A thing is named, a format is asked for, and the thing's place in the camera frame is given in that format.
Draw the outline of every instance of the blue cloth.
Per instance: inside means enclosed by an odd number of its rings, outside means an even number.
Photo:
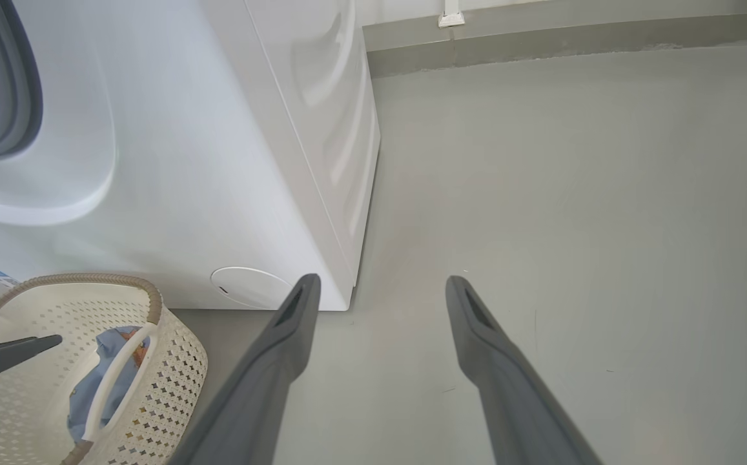
[[[137,326],[116,327],[115,329],[102,332],[95,338],[98,342],[97,353],[101,357],[101,361],[98,362],[98,366],[93,368],[81,382],[77,383],[75,389],[72,390],[72,394],[69,394],[67,427],[69,427],[69,435],[72,436],[75,442],[81,442],[83,438],[83,433],[87,426],[89,407],[92,405],[92,399],[98,391],[98,385],[107,373],[107,369],[110,367],[114,357],[118,355],[118,352],[123,347],[123,344],[126,344],[127,339],[131,338],[132,333],[138,329],[140,327]],[[144,339],[141,346],[149,347],[149,338]],[[131,356],[120,371],[117,382],[112,386],[107,404],[105,404],[104,411],[101,413],[101,427],[106,426],[110,421],[112,415],[118,409],[120,401],[123,400],[123,395],[126,394],[129,386],[132,385],[132,380],[135,379],[137,373],[138,366],[135,363],[134,357]]]

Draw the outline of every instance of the epoxy floor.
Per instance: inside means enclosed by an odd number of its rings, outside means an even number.
[[[352,309],[320,314],[276,464],[493,463],[444,307],[467,277],[602,460],[747,463],[747,46],[374,81]],[[203,410],[261,312],[179,311]]]

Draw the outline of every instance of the white plastic basket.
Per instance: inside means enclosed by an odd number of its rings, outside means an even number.
[[[95,337],[119,326],[141,329],[108,369],[84,441],[75,447],[67,429],[69,394],[99,361]],[[207,356],[196,336],[163,307],[155,286],[119,274],[56,274],[22,283],[0,298],[0,342],[48,335],[61,335],[63,342],[0,374],[0,465],[166,463],[195,408]],[[147,336],[137,376],[101,429],[108,389]]]

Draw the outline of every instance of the washing machine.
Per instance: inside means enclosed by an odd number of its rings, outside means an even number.
[[[353,0],[0,0],[0,282],[346,310],[379,139]]]

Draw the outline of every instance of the white wall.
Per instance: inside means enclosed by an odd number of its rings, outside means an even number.
[[[491,8],[514,3],[541,2],[542,0],[459,0],[462,10]],[[444,0],[356,0],[358,18],[362,26],[390,23],[415,17],[429,17],[442,13]]]

